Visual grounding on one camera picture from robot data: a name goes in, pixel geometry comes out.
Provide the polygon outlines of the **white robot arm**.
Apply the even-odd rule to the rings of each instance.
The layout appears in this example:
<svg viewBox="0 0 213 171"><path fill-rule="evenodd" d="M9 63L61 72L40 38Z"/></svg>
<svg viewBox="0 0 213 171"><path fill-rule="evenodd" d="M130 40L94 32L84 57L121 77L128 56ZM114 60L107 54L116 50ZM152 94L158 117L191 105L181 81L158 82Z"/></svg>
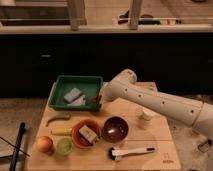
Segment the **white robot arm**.
<svg viewBox="0 0 213 171"><path fill-rule="evenodd" d="M122 98L191 127L213 141L213 105L136 86L137 75L125 69L103 89L103 99Z"/></svg>

